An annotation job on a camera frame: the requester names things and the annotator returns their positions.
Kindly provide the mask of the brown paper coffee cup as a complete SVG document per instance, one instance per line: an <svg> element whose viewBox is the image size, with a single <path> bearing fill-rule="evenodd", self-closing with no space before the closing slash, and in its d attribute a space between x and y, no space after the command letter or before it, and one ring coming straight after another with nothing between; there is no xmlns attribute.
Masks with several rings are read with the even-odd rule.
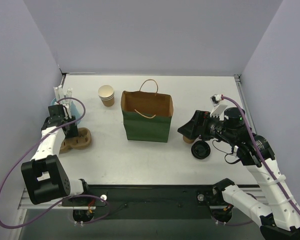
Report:
<svg viewBox="0 0 300 240"><path fill-rule="evenodd" d="M187 143L187 144L192 144L192 143L195 142L195 139L189 139L189 138L187 138L187 137L185 137L185 136L183 136L182 139L183 139L183 141L184 141L185 143Z"/></svg>

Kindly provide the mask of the green paper bag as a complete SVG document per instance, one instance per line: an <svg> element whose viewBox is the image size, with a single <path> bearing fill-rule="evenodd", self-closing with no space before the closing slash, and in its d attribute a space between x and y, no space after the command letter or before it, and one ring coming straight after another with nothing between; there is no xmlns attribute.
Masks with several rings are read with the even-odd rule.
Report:
<svg viewBox="0 0 300 240"><path fill-rule="evenodd" d="M173 99L169 94L123 91L120 105L123 126L130 141L167 143L174 113Z"/></svg>

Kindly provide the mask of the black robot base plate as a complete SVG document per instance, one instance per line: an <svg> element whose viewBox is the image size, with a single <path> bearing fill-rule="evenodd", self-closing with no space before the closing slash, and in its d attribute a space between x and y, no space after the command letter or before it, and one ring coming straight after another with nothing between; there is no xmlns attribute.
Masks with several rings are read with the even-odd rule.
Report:
<svg viewBox="0 0 300 240"><path fill-rule="evenodd" d="M76 218L93 220L201 220L229 222L233 207L211 185L90 185L88 197L66 199Z"/></svg>

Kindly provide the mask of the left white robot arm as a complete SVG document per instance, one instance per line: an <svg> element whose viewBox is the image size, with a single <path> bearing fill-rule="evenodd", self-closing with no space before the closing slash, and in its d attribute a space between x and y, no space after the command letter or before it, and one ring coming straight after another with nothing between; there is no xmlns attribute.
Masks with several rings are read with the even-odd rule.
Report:
<svg viewBox="0 0 300 240"><path fill-rule="evenodd" d="M87 182L67 176L59 154L70 149L83 149L91 143L86 128L78 128L76 117L66 107L55 104L48 107L49 116L41 128L43 141L28 162L21 165L21 173L31 202L34 205L73 196L81 206L90 203L92 193Z"/></svg>

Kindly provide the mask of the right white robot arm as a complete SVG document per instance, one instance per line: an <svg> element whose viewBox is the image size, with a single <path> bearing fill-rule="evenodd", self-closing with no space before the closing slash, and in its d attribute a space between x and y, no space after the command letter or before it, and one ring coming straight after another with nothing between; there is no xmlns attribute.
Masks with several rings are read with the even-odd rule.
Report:
<svg viewBox="0 0 300 240"><path fill-rule="evenodd" d="M238 208L258 225L266 240L300 240L300 207L268 141L253 133L244 118L245 111L237 107L227 108L223 120L218 114L196 110L177 131L196 145L206 146L212 139L229 144L231 153L252 174L267 201L259 202L225 178L213 185L211 197L215 203L226 202Z"/></svg>

